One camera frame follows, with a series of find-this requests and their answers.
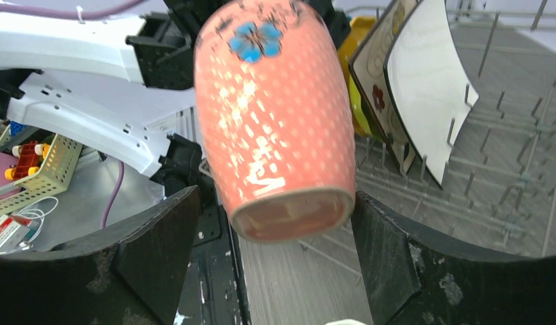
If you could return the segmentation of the square floral plate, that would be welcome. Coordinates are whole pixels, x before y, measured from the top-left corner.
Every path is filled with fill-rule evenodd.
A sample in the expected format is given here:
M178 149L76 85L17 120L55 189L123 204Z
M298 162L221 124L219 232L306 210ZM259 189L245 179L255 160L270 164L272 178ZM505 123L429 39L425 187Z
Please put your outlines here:
M416 154L397 116L384 75L384 61L394 37L416 7L415 0L392 1L349 61L352 76L370 128L376 128L402 175L407 174Z

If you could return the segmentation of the green polka dot plate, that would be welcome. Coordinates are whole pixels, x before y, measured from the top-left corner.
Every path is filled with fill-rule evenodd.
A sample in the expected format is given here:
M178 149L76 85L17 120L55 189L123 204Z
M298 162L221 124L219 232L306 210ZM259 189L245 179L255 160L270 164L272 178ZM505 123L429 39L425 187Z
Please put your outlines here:
M355 132L361 136L372 136L367 118L362 110L362 96L352 77L348 79L347 89Z

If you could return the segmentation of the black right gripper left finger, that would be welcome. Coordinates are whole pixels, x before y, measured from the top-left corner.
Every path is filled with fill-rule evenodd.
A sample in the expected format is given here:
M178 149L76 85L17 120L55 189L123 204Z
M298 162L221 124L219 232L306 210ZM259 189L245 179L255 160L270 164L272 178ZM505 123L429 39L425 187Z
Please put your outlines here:
M192 186L50 251L0 256L0 324L172 324L200 209Z

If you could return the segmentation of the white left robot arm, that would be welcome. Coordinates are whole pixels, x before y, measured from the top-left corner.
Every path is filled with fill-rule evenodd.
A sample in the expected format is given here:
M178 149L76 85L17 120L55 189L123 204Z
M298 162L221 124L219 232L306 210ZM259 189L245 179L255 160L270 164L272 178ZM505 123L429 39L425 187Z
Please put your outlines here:
M0 1L0 119L60 133L138 170L173 194L200 183L198 149L142 128L195 88L208 160L236 171L265 137L243 118L270 84L256 66L292 54L288 32L322 25L336 47L349 21L330 1L167 1L129 15L135 1L98 12Z

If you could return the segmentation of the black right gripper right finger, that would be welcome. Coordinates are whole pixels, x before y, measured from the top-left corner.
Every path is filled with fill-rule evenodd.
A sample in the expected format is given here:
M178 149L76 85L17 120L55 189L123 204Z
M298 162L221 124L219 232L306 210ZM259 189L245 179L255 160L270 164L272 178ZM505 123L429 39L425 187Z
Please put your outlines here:
M375 324L556 324L556 255L469 244L365 192L351 226Z

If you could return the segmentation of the orange polka dot plate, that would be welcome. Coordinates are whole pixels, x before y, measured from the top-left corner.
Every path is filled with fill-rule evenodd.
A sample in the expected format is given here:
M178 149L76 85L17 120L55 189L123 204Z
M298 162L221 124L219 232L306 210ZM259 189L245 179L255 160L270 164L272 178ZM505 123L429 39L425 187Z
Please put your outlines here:
M357 16L350 18L349 24L351 27L350 33L344 40L343 44L338 49L338 58L342 66L345 83L348 84L348 79L351 77L349 73L349 59L357 49L358 45L367 35L368 31L375 25L377 19L374 16ZM371 137L380 139L377 127L370 126L372 132Z

